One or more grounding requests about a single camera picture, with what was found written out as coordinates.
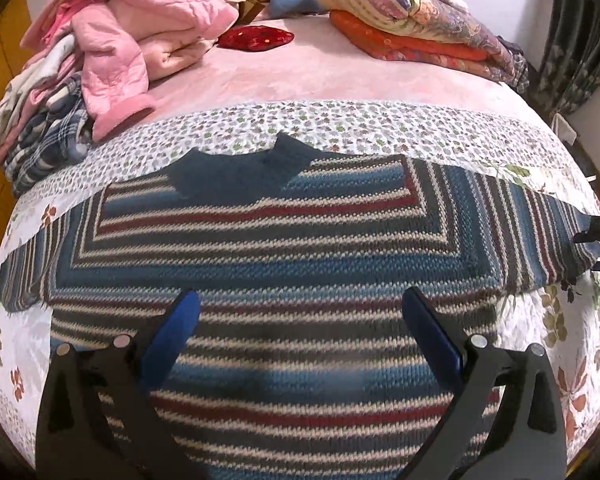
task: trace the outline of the red pillow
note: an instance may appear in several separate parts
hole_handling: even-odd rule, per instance
[[[295,37],[291,32],[266,25],[245,25],[234,27],[218,38],[218,46],[248,52],[262,52],[291,42]]]

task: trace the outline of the white floral fabric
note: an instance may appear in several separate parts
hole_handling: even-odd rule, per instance
[[[600,203],[548,128],[480,112],[405,102],[296,101],[239,105],[144,124],[93,150],[18,200],[0,263],[57,216],[111,182],[158,170],[192,148],[239,154],[285,132],[321,150],[403,153],[504,178],[589,214]],[[51,310],[7,314],[0,304],[0,423],[34,464],[38,408],[48,371]],[[510,296],[498,306],[498,344],[547,347],[560,387],[572,459],[600,422],[600,273]]]

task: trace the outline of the orange blanket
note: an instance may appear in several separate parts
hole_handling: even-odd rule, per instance
[[[385,52],[387,49],[400,50],[401,48],[411,48],[421,52],[428,52],[429,54],[442,54],[442,56],[451,56],[470,61],[484,61],[488,56],[487,51],[462,43],[439,43],[437,41],[389,34],[388,32],[383,32],[367,25],[346,10],[332,10],[329,13],[329,18],[331,19],[331,23],[349,39],[351,36],[362,35],[366,44],[376,44],[380,52]]]

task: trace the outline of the knitted sweater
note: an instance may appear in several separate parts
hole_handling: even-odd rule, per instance
[[[402,321],[403,291],[418,285],[493,339],[499,298],[597,259],[598,244],[571,243],[588,224],[461,168],[279,136],[268,152],[192,151],[111,184],[7,257],[0,300],[10,312],[43,300],[52,346],[97,348],[193,288],[200,323],[151,400],[209,478],[392,479],[451,400]]]

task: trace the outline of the bed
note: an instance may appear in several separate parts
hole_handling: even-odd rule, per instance
[[[154,113],[18,200],[0,264],[112,182],[158,170],[193,148],[225,155],[270,148],[279,132],[321,150],[403,153],[460,166],[600,215],[560,140],[507,86],[433,65],[373,59],[325,16],[260,24],[289,30],[295,39],[262,53],[213,47],[196,65],[154,84]],[[600,423],[600,274],[510,296],[497,314],[498,345],[547,348],[572,461]],[[0,423],[32,466],[57,330],[44,304],[12,314],[0,304]]]

